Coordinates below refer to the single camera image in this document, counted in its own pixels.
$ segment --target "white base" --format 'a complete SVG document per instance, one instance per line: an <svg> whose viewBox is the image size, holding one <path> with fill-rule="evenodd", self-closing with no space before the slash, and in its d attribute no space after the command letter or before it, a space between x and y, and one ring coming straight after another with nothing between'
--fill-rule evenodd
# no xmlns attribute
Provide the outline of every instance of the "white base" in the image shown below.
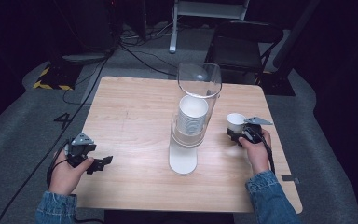
<svg viewBox="0 0 358 224"><path fill-rule="evenodd" d="M180 147L170 142L170 166L179 175L189 175L197 167L197 148Z"/></svg>

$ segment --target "gray carpet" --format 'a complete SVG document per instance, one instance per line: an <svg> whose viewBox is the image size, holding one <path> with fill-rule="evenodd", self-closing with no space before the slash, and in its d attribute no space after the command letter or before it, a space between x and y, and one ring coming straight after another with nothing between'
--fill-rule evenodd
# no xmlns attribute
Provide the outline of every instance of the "gray carpet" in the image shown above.
<svg viewBox="0 0 358 224"><path fill-rule="evenodd" d="M211 36L212 30L208 29L184 30L179 33L175 54L168 52L169 36L129 49L150 66L175 73L174 66L179 62L203 62ZM0 116L0 214L62 131L62 124L53 120L64 113L71 117L76 113L101 67L100 64L85 66L78 79L84 81L74 91L33 89L46 64L40 64L24 77L27 92ZM108 60L101 75L171 78L144 66L122 49ZM304 223L358 223L351 183L312 113L315 94L296 71L292 71L289 80L295 97L266 98L292 174L299 181L296 186L304 207L299 216ZM79 110L54 150L64 139L82 130L89 110L89 106ZM34 223L34 211L47 189L46 170L51 157L52 153L8 208L1 223ZM79 208L77 218L103 219L103 210ZM255 223L253 214L234 214L234 218L237 224Z"/></svg>

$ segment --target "white paper cup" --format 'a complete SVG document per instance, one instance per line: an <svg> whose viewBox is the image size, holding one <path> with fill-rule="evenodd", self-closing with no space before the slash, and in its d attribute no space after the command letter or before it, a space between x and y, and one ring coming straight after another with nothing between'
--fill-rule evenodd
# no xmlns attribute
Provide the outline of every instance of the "white paper cup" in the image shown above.
<svg viewBox="0 0 358 224"><path fill-rule="evenodd" d="M196 135L203 129L208 103L204 99L185 96L179 103L177 129L186 135Z"/></svg>
<svg viewBox="0 0 358 224"><path fill-rule="evenodd" d="M234 133L242 133L246 117L242 114L232 113L227 115L227 127Z"/></svg>

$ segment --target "wooden table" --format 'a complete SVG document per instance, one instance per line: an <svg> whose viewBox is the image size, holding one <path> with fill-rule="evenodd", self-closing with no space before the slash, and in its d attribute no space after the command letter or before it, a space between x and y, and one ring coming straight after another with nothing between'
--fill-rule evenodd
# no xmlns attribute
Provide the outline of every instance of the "wooden table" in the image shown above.
<svg viewBox="0 0 358 224"><path fill-rule="evenodd" d="M187 176L169 165L175 80L103 77L83 132L97 148L95 158L114 156L102 172L83 175L74 191L78 206L102 209L199 212L253 212L245 182L252 174L246 152L226 135L226 115L237 112L272 121L258 86L224 84L198 147L198 166ZM290 203L302 211L274 126L276 174Z"/></svg>

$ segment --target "dark background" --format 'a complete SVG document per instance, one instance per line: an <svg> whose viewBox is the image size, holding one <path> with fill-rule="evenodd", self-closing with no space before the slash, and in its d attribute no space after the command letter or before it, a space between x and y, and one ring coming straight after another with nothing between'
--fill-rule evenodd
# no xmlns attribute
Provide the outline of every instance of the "dark background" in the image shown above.
<svg viewBox="0 0 358 224"><path fill-rule="evenodd" d="M132 2L145 4L149 25L172 20L173 1ZM246 19L269 21L291 30L309 2L251 1ZM41 36L32 14L20 1L0 0L0 114L22 95L22 78L49 60L51 48L62 55L83 50L68 29L67 22L75 25L67 2L59 6L68 21L53 1L39 1L37 6L50 25L48 38ZM125 8L115 10L120 14ZM315 118L352 182L358 201L358 1L321 0L285 60L315 90Z"/></svg>

